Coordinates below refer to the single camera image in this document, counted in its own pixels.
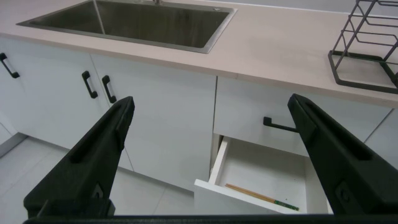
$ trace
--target white wall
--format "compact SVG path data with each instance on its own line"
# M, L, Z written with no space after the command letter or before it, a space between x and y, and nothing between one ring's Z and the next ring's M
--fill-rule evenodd
M265 6L292 7L297 9L313 9L331 12L351 12L355 0L209 0L221 2L238 2L245 4L259 4ZM367 9L369 3L362 2L360 6ZM372 14L383 16L398 16L398 7L375 6Z

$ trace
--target open drawer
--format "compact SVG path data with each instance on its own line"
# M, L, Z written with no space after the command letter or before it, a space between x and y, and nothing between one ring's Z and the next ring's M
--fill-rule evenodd
M225 187L232 184L299 208ZM195 181L197 214L331 213L308 157L224 137L208 182Z

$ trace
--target wooden chopstick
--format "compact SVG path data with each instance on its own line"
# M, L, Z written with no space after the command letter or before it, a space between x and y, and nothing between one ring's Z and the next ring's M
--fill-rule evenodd
M275 199L273 199L273 198L270 198L270 197L267 197L267 196L264 196L264 195L255 193L255 192L250 191L250 190L243 189L243 188L241 188L241 187L238 187L238 186L235 186L235 185L232 185L232 184L226 184L225 187L231 188L231 189L233 189L233 190L236 190L236 191L238 191L238 192L244 193L244 194L246 194L246 195L250 195L250 196L252 196L252 197L255 197L255 198L258 198L258 199L261 199L261 200L265 200L266 202L270 202L270 203L274 203L274 204L283 206L283 207L285 207L285 208L290 208L290 209L293 209L293 210L296 210L296 211L299 210L299 208L296 207L296 206L289 205L289 204L284 203L284 202L280 202L280 201L275 200Z

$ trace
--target white cabinet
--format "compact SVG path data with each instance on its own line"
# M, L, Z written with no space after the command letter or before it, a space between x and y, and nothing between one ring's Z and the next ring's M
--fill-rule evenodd
M4 39L0 39L0 54L2 61L11 73L16 72L13 54L4 46ZM0 110L20 132L30 129L35 122L35 114L31 110L32 102L26 92L26 82L21 77L12 78L6 67L0 63Z
M135 172L188 190L207 180L216 77L92 55L111 96L132 96L136 109L126 138Z
M263 117L267 116L272 118L275 124L294 128L287 107L293 93L312 100L361 141L369 137L391 110L381 106L219 77L214 132L308 156L299 134L264 126L262 123Z
M71 149L109 109L90 55L4 38L0 43L20 75L12 78L0 68L1 110L18 132ZM90 95L83 73L97 96Z
M292 210L226 188L232 184L298 207ZM328 213L309 158L224 137L209 181L195 181L195 211L209 215Z
M398 169L398 109L391 111L365 142L375 153Z
M7 129L0 123L0 145L11 138L11 134L7 131Z

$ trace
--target drawer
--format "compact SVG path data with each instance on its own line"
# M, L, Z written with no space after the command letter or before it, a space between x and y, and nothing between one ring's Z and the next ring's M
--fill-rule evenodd
M369 137L391 110L219 77L214 133L308 156L299 134L262 124L263 118L267 116L275 124L294 128L287 107L293 93L311 99L362 141Z
M225 187L232 184L299 208L266 202ZM329 213L308 157L224 137L208 182L195 181L198 214Z

